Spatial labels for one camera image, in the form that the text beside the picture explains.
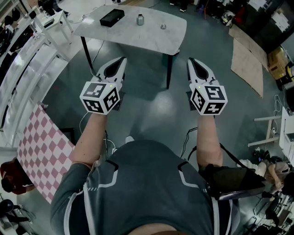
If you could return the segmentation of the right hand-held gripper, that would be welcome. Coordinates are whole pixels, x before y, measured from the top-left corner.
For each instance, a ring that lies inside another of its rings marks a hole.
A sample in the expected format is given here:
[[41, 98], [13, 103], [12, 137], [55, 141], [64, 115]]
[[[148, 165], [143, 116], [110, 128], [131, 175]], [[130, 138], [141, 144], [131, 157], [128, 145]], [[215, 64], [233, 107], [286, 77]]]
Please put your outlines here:
[[224, 86], [215, 79], [213, 71], [203, 62], [189, 57], [187, 61], [189, 103], [199, 115], [220, 115], [228, 99]]

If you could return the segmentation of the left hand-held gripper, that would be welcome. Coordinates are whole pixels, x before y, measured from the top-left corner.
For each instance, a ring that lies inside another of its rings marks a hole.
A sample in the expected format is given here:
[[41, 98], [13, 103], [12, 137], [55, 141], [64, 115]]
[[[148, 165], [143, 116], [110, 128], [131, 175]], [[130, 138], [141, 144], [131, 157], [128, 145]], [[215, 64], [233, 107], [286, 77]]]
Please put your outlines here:
[[107, 115], [111, 110], [120, 109], [126, 64], [126, 57], [115, 58], [101, 66], [97, 75], [85, 83], [79, 97], [87, 112]]

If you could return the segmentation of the person's left forearm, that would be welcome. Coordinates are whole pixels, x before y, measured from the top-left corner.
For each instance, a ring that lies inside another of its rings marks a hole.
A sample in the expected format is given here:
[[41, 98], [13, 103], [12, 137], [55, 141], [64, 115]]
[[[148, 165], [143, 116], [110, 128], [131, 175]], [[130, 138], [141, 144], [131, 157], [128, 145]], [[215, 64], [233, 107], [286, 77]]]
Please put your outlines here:
[[91, 168], [94, 162], [99, 160], [102, 152], [106, 124], [106, 115], [91, 114], [72, 152], [72, 163], [81, 163]]

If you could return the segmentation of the black shoulder bag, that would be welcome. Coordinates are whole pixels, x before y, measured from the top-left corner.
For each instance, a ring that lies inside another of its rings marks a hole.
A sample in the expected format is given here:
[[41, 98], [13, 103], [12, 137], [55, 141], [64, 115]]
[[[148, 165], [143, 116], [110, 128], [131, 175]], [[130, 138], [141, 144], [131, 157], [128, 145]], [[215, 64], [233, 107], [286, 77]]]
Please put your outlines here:
[[207, 181], [209, 195], [218, 201], [223, 201], [262, 193], [265, 189], [265, 178], [257, 175], [254, 169], [242, 164], [223, 145], [220, 146], [239, 167], [217, 167], [209, 164], [202, 169], [200, 175]]

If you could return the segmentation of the person's right forearm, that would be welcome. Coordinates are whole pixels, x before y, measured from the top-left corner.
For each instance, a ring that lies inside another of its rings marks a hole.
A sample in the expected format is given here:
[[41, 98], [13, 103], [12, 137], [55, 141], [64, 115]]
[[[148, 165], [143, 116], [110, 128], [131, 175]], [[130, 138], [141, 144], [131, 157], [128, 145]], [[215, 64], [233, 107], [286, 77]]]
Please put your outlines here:
[[223, 155], [217, 136], [215, 119], [213, 116], [198, 117], [196, 152], [199, 168], [204, 168], [209, 164], [222, 167]]

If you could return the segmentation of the black table leg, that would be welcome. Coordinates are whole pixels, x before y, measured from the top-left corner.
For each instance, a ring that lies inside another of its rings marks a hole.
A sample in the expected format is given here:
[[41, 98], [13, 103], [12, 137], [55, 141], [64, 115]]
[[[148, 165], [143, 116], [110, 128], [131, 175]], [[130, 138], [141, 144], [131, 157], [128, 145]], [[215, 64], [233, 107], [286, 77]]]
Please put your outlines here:
[[90, 70], [93, 72], [94, 68], [93, 68], [93, 65], [92, 65], [92, 62], [91, 62], [91, 58], [90, 58], [90, 54], [89, 54], [89, 50], [88, 50], [88, 47], [87, 47], [85, 37], [81, 36], [80, 38], [81, 38], [81, 41], [82, 41], [82, 45], [83, 45], [83, 48], [84, 48], [84, 51], [85, 51], [87, 61], [88, 61], [89, 66], [90, 66]]
[[172, 64], [173, 64], [173, 56], [167, 55], [167, 80], [166, 80], [166, 89], [170, 87], [171, 73], [172, 73]]

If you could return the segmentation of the brown cardboard sheet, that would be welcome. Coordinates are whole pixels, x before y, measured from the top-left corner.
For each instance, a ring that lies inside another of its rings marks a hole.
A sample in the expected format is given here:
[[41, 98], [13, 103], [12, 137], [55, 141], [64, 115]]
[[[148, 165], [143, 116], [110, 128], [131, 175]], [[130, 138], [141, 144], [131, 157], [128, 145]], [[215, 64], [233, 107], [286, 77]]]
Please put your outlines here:
[[230, 27], [229, 35], [236, 39], [239, 43], [241, 43], [246, 49], [248, 49], [268, 71], [267, 54], [252, 38], [250, 38], [235, 24]]
[[233, 40], [231, 70], [263, 98], [262, 64], [236, 39]]

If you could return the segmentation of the black rectangular box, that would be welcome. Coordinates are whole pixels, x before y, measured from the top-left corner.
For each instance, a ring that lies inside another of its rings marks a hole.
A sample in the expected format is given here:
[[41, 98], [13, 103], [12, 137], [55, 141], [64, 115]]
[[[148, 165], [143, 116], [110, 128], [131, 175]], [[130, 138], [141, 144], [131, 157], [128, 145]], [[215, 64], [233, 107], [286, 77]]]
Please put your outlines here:
[[107, 15], [100, 19], [100, 24], [105, 27], [111, 28], [120, 19], [124, 17], [124, 11], [120, 9], [113, 9]]

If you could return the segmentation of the white helmet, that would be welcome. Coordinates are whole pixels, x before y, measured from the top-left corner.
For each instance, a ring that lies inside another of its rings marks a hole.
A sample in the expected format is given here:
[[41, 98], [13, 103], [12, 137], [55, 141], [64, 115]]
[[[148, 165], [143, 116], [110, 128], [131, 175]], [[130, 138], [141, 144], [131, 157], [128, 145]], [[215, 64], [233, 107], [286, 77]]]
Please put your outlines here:
[[221, 16], [222, 23], [226, 27], [230, 27], [232, 25], [232, 20], [235, 17], [235, 14], [231, 11], [225, 11], [223, 15]]

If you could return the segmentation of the white side table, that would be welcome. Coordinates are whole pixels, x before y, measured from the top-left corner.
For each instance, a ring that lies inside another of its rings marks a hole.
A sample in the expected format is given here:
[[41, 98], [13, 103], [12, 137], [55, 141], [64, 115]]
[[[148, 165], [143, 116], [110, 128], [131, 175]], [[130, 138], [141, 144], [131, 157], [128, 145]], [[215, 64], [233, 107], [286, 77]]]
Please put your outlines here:
[[34, 23], [38, 33], [45, 33], [48, 32], [49, 29], [57, 27], [65, 37], [68, 44], [72, 43], [72, 41], [69, 39], [69, 37], [66, 35], [63, 29], [64, 25], [66, 25], [69, 28], [71, 33], [73, 33], [74, 31], [63, 10], [60, 12], [56, 12], [53, 16], [50, 17], [42, 17], [41, 14], [39, 14], [34, 19]]

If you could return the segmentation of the brown cardboard box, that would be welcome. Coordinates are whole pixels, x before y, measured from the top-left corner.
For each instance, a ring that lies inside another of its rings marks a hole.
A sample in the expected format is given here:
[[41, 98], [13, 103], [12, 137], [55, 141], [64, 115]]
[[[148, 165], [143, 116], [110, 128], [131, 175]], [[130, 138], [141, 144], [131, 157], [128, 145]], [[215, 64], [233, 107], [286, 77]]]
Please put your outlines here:
[[267, 55], [268, 70], [275, 80], [286, 75], [285, 67], [288, 64], [288, 58], [282, 47], [277, 47]]

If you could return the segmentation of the white shelf rack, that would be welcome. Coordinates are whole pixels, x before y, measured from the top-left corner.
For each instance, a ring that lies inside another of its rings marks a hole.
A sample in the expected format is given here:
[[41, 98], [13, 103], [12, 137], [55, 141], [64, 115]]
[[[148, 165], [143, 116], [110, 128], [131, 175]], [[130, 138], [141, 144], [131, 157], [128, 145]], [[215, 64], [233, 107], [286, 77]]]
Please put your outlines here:
[[67, 64], [44, 36], [31, 37], [19, 51], [0, 85], [0, 147], [17, 146], [33, 107]]

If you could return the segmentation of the pink checkered mat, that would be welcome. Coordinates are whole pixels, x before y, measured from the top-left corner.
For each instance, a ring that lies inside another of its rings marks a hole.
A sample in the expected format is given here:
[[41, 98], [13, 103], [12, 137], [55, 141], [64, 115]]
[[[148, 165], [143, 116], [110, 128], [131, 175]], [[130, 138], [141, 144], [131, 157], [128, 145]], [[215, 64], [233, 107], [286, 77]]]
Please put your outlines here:
[[74, 145], [35, 105], [19, 142], [17, 160], [39, 193], [51, 203], [62, 176], [72, 165]]

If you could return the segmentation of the white desk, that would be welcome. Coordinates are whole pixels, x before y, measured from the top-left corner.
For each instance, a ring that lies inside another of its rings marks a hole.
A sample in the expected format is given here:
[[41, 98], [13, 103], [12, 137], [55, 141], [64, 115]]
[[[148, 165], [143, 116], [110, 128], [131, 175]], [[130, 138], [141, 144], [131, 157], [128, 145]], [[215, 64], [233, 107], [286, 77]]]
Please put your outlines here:
[[[281, 120], [280, 134], [278, 135], [274, 134], [271, 128], [272, 122], [277, 119]], [[251, 147], [278, 141], [279, 147], [281, 148], [284, 156], [289, 160], [291, 165], [294, 166], [294, 114], [290, 115], [286, 108], [282, 107], [281, 115], [255, 118], [254, 121], [268, 122], [266, 138], [261, 141], [248, 143], [247, 146]]]

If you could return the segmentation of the person's grey shirt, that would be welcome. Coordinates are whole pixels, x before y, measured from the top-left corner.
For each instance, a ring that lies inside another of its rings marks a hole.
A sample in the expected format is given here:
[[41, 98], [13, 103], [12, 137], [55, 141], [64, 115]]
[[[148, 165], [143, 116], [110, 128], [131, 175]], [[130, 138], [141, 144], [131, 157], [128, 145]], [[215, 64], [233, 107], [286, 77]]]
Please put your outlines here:
[[188, 235], [233, 234], [237, 201], [213, 209], [207, 182], [188, 162], [151, 140], [121, 146], [92, 168], [74, 163], [51, 203], [57, 235], [127, 235], [147, 224], [166, 224]]

